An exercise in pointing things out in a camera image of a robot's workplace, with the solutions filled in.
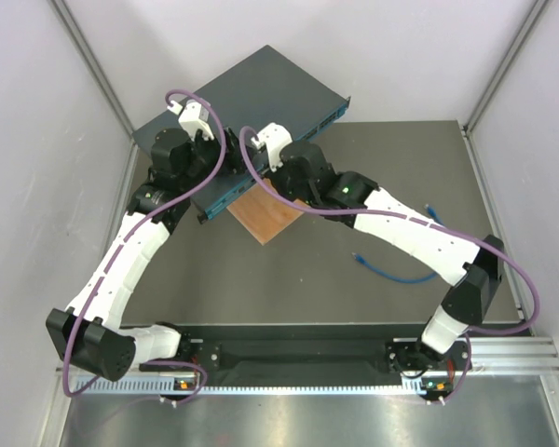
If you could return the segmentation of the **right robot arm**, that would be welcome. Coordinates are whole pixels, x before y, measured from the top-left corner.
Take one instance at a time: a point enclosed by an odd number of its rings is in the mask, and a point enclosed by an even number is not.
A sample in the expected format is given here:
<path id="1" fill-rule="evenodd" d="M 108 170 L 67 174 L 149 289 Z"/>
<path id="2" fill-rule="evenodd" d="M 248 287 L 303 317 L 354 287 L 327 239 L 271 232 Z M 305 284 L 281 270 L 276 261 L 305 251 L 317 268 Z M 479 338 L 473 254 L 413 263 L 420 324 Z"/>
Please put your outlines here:
<path id="1" fill-rule="evenodd" d="M 307 141 L 259 143 L 277 198 L 378 237 L 428 266 L 449 290 L 416 343 L 416 357 L 435 369 L 465 331 L 483 323 L 502 280 L 503 243 L 494 236 L 473 242 L 395 199 L 355 171 L 336 172 L 320 147 Z"/>

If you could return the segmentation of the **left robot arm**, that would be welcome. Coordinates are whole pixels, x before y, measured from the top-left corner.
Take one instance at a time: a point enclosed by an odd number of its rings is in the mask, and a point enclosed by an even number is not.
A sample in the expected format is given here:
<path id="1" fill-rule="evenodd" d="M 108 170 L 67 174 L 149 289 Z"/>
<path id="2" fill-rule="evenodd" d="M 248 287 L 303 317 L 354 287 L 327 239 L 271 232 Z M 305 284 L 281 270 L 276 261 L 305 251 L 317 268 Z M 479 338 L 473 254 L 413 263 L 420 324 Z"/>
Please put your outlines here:
<path id="1" fill-rule="evenodd" d="M 168 240 L 191 202 L 186 193 L 201 184 L 219 160 L 221 174 L 233 174 L 239 140 L 224 130 L 226 150 L 202 131 L 163 129 L 154 138 L 147 177 L 131 195 L 116 237 L 83 290 L 46 320 L 60 359 L 115 382 L 152 359 L 186 367 L 192 346 L 170 324 L 124 330 L 121 319 L 131 295 L 157 250 Z"/>

